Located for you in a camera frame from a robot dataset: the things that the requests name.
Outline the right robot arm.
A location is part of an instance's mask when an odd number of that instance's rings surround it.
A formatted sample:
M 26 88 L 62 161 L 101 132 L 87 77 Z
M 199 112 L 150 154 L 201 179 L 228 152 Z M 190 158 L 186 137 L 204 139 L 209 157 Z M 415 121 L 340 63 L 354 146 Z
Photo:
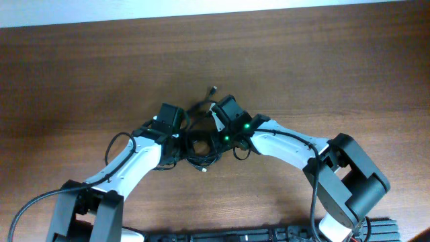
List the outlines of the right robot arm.
M 390 182 L 357 141 L 348 134 L 319 138 L 287 129 L 268 116 L 251 116 L 231 95 L 210 106 L 221 141 L 275 157 L 302 171 L 312 186 L 311 207 L 320 202 L 326 214 L 311 229 L 316 241 L 344 241 L 390 191 Z

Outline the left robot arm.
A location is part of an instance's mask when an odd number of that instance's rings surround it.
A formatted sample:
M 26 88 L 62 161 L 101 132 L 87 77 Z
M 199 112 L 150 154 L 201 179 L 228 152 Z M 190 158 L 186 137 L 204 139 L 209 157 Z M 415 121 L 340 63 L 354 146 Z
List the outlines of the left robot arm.
M 83 183 L 65 183 L 47 240 L 144 241 L 143 233 L 123 226 L 125 200 L 148 172 L 171 169 L 182 159 L 188 126 L 184 109 L 163 104 L 157 116 L 126 134 L 124 150 L 101 171 Z

